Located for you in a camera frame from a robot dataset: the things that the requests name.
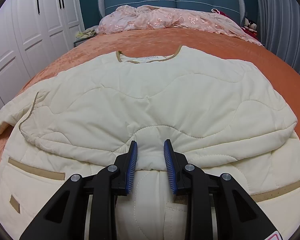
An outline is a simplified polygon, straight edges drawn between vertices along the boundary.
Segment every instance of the pink comforter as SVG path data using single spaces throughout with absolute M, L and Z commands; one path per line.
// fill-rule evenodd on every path
M 113 13 L 105 16 L 100 21 L 98 33 L 111 34 L 131 30 L 169 27 L 224 34 L 262 45 L 259 41 L 246 34 L 233 20 L 221 14 L 176 8 L 160 8 L 150 5 L 143 5 L 138 8 L 129 5 L 118 7 Z

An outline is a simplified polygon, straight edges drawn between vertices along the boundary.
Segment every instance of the white wardrobe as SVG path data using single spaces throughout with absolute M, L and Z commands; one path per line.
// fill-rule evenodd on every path
M 71 50 L 83 30 L 79 0 L 6 0 L 0 9 L 0 108 Z

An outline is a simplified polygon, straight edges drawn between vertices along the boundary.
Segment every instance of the gray curtain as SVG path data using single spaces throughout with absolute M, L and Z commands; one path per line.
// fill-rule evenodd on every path
M 300 74 L 300 5 L 296 0 L 258 3 L 261 43 Z

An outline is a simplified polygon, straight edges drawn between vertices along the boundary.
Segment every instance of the clothing label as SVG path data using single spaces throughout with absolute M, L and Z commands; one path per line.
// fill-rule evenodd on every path
M 275 231 L 269 237 L 267 237 L 265 240 L 282 240 L 282 238 L 281 238 L 279 232 Z
M 143 57 L 142 59 L 145 60 L 158 60 L 158 59 L 165 59 L 165 56 L 149 56 L 149 57 Z

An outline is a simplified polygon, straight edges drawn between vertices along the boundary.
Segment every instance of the orange bedspread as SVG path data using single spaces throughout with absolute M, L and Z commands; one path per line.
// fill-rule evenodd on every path
M 252 62 L 268 78 L 298 118 L 296 132 L 300 138 L 300 76 L 277 56 L 258 46 L 238 38 L 191 29 L 137 30 L 99 35 L 72 49 L 30 80 L 31 85 L 57 75 L 101 54 L 121 50 L 130 57 L 172 55 L 179 45 L 202 50 L 224 59 L 241 59 Z M 9 127 L 0 136 L 0 159 L 6 141 L 12 131 Z

